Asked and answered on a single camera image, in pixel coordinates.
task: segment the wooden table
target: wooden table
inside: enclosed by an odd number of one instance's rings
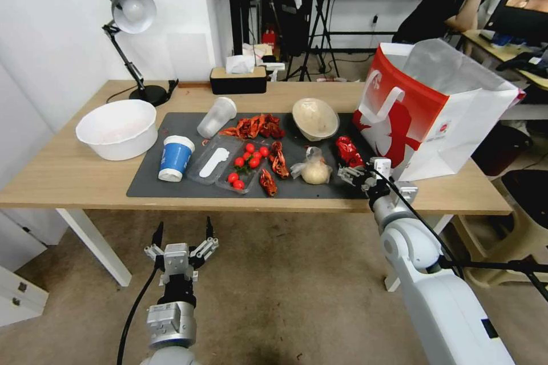
[[[504,47],[494,47],[489,41],[480,37],[481,30],[469,30],[462,33],[462,35],[472,42],[472,44],[480,49],[486,51],[492,57],[495,57],[500,62],[507,62],[512,60],[521,52],[530,51],[527,47],[516,46],[509,44]],[[529,73],[528,71],[515,70],[520,76],[526,79],[529,83],[541,88],[543,90],[548,90],[548,79],[542,78],[538,75]]]
[[[86,113],[105,103],[131,81],[108,81],[55,135],[38,155],[0,192],[0,207],[56,208],[114,278],[127,286],[131,274],[82,209],[215,210],[259,212],[370,212],[366,200],[126,197],[143,156],[106,161],[80,143],[74,129]],[[269,83],[266,94],[234,95],[240,112],[290,112],[293,103],[314,96],[338,112],[352,112],[362,93],[360,83]],[[208,85],[176,88],[171,100],[158,107],[157,125],[167,112],[205,112],[216,98]],[[510,213],[506,201],[473,161],[454,176],[418,181],[415,208],[438,216],[438,229],[452,214]]]

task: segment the black shirt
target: black shirt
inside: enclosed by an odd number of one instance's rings
[[[443,37],[449,28],[445,21],[457,15],[465,0],[422,0],[414,12],[401,24],[392,41],[416,43]]]

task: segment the person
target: person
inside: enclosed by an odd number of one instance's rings
[[[483,0],[422,0],[401,24],[394,43],[414,44],[444,37],[449,30],[463,32],[478,27],[478,9]]]

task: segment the tissue box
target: tissue box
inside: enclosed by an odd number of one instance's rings
[[[209,81],[213,94],[259,94],[267,90],[267,71],[255,67],[253,73],[228,74],[224,67],[215,67]]]

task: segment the bag handle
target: bag handle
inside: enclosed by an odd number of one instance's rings
[[[364,117],[367,119],[368,122],[371,124],[380,123],[381,121],[384,121],[386,117],[388,116],[388,113],[392,109],[392,106],[396,102],[396,100],[401,101],[405,96],[405,91],[403,91],[400,87],[394,87],[388,93],[388,96],[386,97],[386,100],[384,100],[381,108],[377,111],[377,113],[374,113],[371,111],[369,106],[367,105],[366,99],[367,99],[367,92],[369,90],[369,87],[372,85],[373,81],[379,77],[382,77],[381,72],[379,70],[373,70],[369,77],[367,78],[367,81],[365,82],[364,87],[364,94],[361,99],[360,106],[358,107],[358,110],[364,115]]]

